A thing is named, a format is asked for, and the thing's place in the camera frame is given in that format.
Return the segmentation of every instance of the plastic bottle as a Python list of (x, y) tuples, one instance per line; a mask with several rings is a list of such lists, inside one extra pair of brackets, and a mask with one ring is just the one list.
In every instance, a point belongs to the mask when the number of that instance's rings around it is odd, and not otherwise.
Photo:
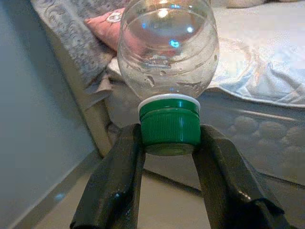
[(118, 61), (139, 105), (149, 153), (181, 155), (200, 143), (200, 104), (218, 63), (217, 28), (204, 0), (132, 0)]

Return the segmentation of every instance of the bed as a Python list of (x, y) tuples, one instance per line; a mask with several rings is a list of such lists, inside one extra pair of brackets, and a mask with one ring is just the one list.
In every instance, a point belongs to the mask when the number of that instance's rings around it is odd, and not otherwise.
[[(221, 56), (214, 80), (198, 98), (201, 122), (235, 143), (263, 174), (289, 222), (305, 228), (305, 1), (248, 9), (214, 6)], [(105, 155), (121, 127), (139, 122), (140, 100), (124, 83), (115, 57), (102, 79), (109, 86), (84, 91), (70, 50), (50, 24), (44, 26)], [(147, 155), (145, 168), (199, 189), (191, 156)]]

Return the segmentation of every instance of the gray blanket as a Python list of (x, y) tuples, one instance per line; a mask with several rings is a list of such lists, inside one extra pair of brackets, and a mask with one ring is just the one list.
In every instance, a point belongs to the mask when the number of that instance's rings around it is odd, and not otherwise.
[(129, 0), (31, 0), (43, 22), (57, 35), (81, 74), (84, 88), (104, 73), (115, 52), (102, 44), (84, 19), (123, 8)]

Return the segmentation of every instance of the white bedsheet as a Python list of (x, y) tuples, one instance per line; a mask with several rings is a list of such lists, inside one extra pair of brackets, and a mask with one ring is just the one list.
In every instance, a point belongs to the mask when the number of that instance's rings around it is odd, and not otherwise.
[(305, 1), (213, 10), (220, 61), (209, 88), (305, 108)]

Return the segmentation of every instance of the baseboard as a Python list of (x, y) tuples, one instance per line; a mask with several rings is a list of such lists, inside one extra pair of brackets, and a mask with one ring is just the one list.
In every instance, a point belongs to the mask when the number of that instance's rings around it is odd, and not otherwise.
[(17, 219), (9, 229), (30, 229), (33, 228), (42, 218), (44, 218), (64, 197), (65, 194), (75, 185), (76, 181), (88, 173), (93, 171), (101, 162), (102, 158), (98, 150), (91, 152), (83, 161), (75, 168), (72, 168), (65, 178), (49, 189), (46, 196), (42, 197), (26, 211), (19, 219)]

